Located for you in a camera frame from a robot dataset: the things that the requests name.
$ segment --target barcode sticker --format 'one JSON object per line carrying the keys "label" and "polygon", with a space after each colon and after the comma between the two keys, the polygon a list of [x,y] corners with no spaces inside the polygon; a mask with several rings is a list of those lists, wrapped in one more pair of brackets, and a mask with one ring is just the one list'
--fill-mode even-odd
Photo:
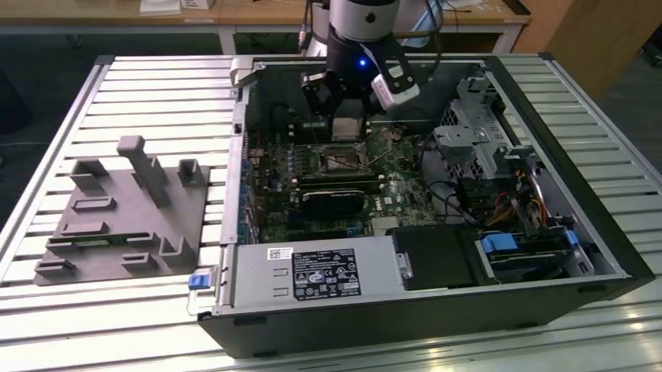
{"label": "barcode sticker", "polygon": [[294,248],[290,246],[267,249],[267,260],[290,260],[292,258]]}

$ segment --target cardboard box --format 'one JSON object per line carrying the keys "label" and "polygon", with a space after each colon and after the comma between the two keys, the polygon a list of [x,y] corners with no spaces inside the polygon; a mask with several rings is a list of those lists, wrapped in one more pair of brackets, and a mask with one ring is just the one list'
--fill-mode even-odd
{"label": "cardboard box", "polygon": [[182,0],[182,7],[187,9],[210,9],[214,0]]}

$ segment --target red wire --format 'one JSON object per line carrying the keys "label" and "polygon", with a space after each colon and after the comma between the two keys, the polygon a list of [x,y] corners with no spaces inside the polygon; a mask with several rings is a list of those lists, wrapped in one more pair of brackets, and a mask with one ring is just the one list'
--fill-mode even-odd
{"label": "red wire", "polygon": [[509,196],[509,193],[502,192],[499,195],[497,195],[497,199],[494,200],[494,210],[499,208],[499,201],[503,196]]}

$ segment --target aluminum profile table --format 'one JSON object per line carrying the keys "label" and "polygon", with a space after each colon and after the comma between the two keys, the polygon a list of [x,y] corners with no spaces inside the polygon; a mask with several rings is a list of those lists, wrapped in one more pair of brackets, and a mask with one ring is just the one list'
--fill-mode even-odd
{"label": "aluminum profile table", "polygon": [[[662,274],[662,181],[555,62],[502,56],[653,271]],[[662,363],[662,281],[549,325],[519,331],[234,360],[195,323],[214,302],[191,301],[187,276],[52,287],[35,264],[67,205],[76,159],[108,169],[127,134],[147,139],[163,166],[212,167],[200,266],[219,262],[234,98],[231,57],[99,58],[0,235],[0,370],[647,370]],[[515,118],[515,133],[523,138]]]}

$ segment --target white label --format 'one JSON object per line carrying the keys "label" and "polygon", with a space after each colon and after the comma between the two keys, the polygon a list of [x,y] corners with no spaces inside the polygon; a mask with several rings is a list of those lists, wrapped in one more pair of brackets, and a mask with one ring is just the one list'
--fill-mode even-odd
{"label": "white label", "polygon": [[75,243],[78,246],[110,246],[111,243],[108,243],[107,240],[88,240],[87,242],[76,242]]}
{"label": "white label", "polygon": [[186,23],[214,23],[212,19],[184,19]]}
{"label": "white label", "polygon": [[267,249],[267,260],[291,260],[294,248],[290,246],[283,248]]}

